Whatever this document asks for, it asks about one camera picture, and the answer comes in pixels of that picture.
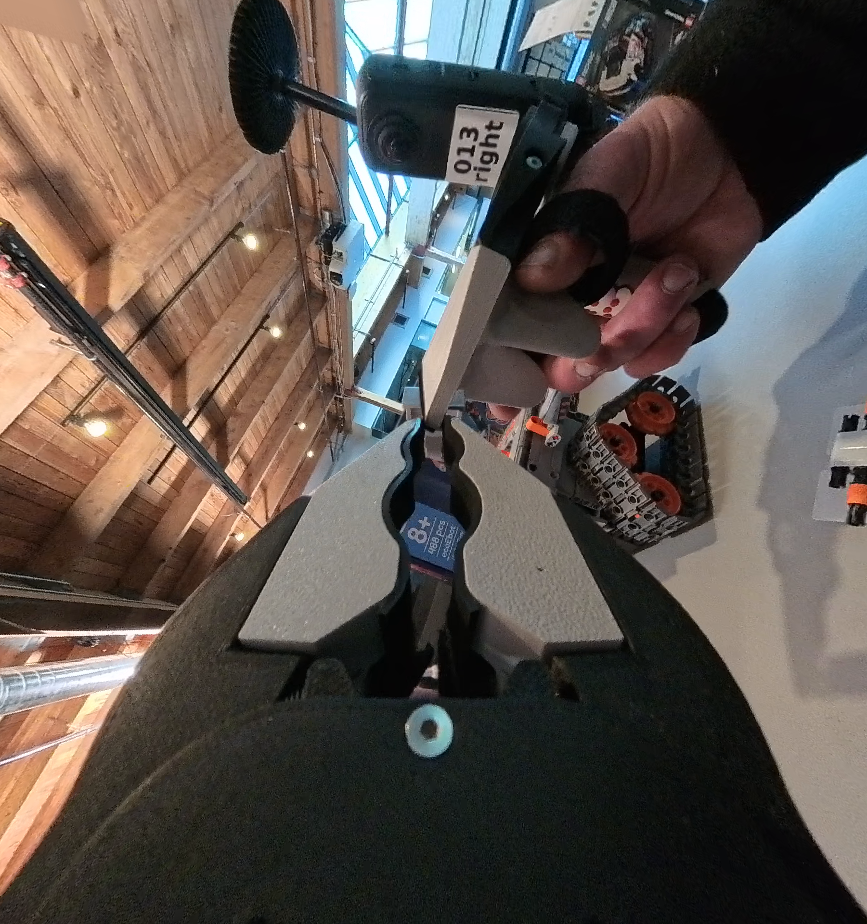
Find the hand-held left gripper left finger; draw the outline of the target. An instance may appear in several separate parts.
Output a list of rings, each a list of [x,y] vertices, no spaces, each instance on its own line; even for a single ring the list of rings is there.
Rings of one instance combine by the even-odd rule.
[[[409,554],[423,425],[405,422],[312,492],[239,630],[248,649],[335,658],[351,674],[416,653]]]

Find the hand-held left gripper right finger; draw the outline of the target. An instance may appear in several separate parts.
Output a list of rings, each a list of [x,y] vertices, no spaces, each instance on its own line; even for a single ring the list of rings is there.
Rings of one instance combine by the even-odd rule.
[[[550,489],[464,422],[444,422],[456,517],[468,525],[454,587],[471,647],[498,676],[522,662],[624,644]]]

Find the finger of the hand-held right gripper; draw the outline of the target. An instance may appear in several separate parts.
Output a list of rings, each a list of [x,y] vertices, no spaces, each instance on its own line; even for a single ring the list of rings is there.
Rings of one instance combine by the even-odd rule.
[[[491,248],[478,243],[469,251],[421,365],[422,418],[428,431],[441,429],[510,271],[510,260]]]

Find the grey orange tracked toy robot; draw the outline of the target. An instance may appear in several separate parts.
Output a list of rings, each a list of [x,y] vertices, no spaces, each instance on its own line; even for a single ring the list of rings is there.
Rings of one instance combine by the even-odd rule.
[[[583,413],[555,389],[521,410],[498,448],[638,552],[701,526],[713,504],[699,404],[656,374]]]

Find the blue robot kit box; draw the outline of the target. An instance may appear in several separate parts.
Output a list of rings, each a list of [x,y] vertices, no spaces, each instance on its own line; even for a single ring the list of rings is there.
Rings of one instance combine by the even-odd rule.
[[[464,534],[454,516],[422,502],[415,502],[400,529],[411,565],[444,580],[452,578]]]

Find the black printed box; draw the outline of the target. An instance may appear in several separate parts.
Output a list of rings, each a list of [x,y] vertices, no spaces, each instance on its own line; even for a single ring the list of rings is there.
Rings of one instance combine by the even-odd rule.
[[[611,105],[635,102],[706,6],[706,1],[605,2],[575,81]]]

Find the black light track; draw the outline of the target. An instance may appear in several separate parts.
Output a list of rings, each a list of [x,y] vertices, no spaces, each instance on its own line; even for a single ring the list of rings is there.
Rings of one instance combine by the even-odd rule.
[[[170,406],[104,333],[97,321],[40,259],[15,227],[0,218],[0,276],[19,291],[49,328],[73,344],[129,398],[157,430],[227,497],[243,506],[249,498],[208,453]]]

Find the silver ventilation duct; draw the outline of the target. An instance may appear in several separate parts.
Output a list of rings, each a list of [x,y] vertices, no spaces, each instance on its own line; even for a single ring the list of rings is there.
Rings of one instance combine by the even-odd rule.
[[[135,674],[139,655],[0,668],[0,719],[120,687]]]

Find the grey bracket with pins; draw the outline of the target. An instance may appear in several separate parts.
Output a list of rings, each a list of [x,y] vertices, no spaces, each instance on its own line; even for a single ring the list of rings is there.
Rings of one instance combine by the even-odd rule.
[[[812,506],[818,522],[867,527],[867,398],[836,411]]]

